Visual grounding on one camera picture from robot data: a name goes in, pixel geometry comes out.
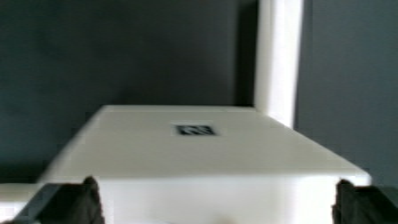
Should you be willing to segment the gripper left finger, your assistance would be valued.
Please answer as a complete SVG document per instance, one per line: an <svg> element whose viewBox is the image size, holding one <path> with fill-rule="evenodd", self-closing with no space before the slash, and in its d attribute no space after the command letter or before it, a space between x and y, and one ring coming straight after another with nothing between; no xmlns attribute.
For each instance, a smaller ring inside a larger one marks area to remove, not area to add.
<svg viewBox="0 0 398 224"><path fill-rule="evenodd" d="M106 224L92 176L81 183L47 183L40 187L12 224Z"/></svg>

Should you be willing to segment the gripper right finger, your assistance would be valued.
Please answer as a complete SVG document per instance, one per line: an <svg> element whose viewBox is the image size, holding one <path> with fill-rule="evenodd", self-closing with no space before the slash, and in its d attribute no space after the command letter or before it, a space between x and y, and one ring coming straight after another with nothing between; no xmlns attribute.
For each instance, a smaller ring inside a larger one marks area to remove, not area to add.
<svg viewBox="0 0 398 224"><path fill-rule="evenodd" d="M335 184L332 224L398 224L398 207L374 186Z"/></svg>

